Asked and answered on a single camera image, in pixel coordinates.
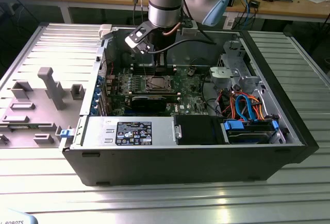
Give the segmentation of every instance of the motherboard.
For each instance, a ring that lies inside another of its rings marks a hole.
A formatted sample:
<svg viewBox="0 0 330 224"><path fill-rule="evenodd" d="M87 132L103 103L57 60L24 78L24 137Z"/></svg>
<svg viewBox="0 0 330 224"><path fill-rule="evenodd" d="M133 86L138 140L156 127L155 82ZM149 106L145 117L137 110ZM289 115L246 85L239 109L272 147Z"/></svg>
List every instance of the motherboard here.
<svg viewBox="0 0 330 224"><path fill-rule="evenodd" d="M130 68L107 77L109 116L207 114L202 99L203 74L178 67L173 75L134 74Z"/></svg>

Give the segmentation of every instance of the blue latch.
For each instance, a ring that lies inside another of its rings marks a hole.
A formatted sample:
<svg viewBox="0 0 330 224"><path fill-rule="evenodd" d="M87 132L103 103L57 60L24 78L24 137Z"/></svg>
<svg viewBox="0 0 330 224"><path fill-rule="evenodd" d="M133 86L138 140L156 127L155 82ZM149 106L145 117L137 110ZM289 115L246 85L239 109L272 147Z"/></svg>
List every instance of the blue latch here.
<svg viewBox="0 0 330 224"><path fill-rule="evenodd" d="M278 130L278 123L277 123L277 121L273 120L272 121L272 124L273 124L274 129L275 130Z"/></svg>
<svg viewBox="0 0 330 224"><path fill-rule="evenodd" d="M91 108L89 111L90 111L93 115L96 115L96 113L97 113L97 109L95 109L95 108Z"/></svg>
<svg viewBox="0 0 330 224"><path fill-rule="evenodd" d="M74 137L75 132L76 132L76 129L61 130L60 137L61 138Z"/></svg>
<svg viewBox="0 0 330 224"><path fill-rule="evenodd" d="M96 80L97 84L101 84L101 83L103 83L103 81L104 81L104 78L102 76L97 76L97 80Z"/></svg>
<svg viewBox="0 0 330 224"><path fill-rule="evenodd" d="M244 125L242 121L228 120L224 123L225 130L243 130Z"/></svg>
<svg viewBox="0 0 330 224"><path fill-rule="evenodd" d="M99 98L100 98L100 96L99 96L99 95L97 95L96 93L94 93L94 94L93 94L93 98L94 98L94 99L99 99Z"/></svg>

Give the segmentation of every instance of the table leg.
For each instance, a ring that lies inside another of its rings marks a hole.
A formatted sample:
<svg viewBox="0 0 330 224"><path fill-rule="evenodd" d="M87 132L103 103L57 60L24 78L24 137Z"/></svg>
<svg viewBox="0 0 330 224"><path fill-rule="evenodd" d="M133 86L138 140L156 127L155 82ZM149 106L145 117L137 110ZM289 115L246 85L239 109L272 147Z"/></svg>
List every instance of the table leg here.
<svg viewBox="0 0 330 224"><path fill-rule="evenodd" d="M73 23L71 14L69 12L69 7L67 5L61 5L59 8L61 9L64 23Z"/></svg>
<svg viewBox="0 0 330 224"><path fill-rule="evenodd" d="M238 16L237 12L227 12L225 24L223 24L223 29L232 29L235 18Z"/></svg>

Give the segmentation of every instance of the floor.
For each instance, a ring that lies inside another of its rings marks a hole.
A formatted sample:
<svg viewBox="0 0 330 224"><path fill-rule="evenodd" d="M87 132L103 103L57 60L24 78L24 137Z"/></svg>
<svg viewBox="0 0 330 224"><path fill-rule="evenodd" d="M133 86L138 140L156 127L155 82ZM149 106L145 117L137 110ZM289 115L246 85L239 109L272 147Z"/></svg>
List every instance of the floor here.
<svg viewBox="0 0 330 224"><path fill-rule="evenodd" d="M26 6L40 22L62 23L63 19L59 8L51 6ZM26 10L19 5L14 7L15 15L0 17L0 76L11 65L17 54L21 51L30 35L38 24L31 18ZM132 12L128 10L104 10L71 8L72 18L75 23L132 25ZM136 13L136 23L141 22L141 16ZM224 18L214 29L221 29ZM244 30L285 31L291 33L299 43L309 51L311 43L317 37L319 24L308 22L286 22L256 19L255 22L247 22ZM330 57L330 35L325 36L317 49L311 54L312 58L326 73L330 70L324 63L324 59Z"/></svg>

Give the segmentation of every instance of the side panel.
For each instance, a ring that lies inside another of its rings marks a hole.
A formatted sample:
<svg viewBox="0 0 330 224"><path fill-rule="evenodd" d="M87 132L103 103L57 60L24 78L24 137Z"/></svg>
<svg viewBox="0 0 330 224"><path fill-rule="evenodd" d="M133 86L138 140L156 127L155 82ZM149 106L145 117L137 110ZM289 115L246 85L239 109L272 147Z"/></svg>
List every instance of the side panel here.
<svg viewBox="0 0 330 224"><path fill-rule="evenodd" d="M313 136L310 134L305 123L303 122L297 110L290 101L289 97L283 90L281 84L274 75L273 71L267 64L267 61L265 60L263 54L260 52L257 45L253 41L249 32L242 31L241 36L244 42L246 43L248 50L251 53L249 55L250 58L252 58L253 62L256 63L256 66L262 72L262 75L266 81L264 82L265 85L268 85L269 88L271 89L271 92L274 94L276 100L278 101L280 107L282 108L284 114L286 115L289 123L296 132L299 140L306 145L306 150L299 157L291 161L291 163L300 163L308 156L313 154L316 150L318 150L319 146L317 145Z"/></svg>
<svg viewBox="0 0 330 224"><path fill-rule="evenodd" d="M85 185L266 180L304 147L64 150Z"/></svg>

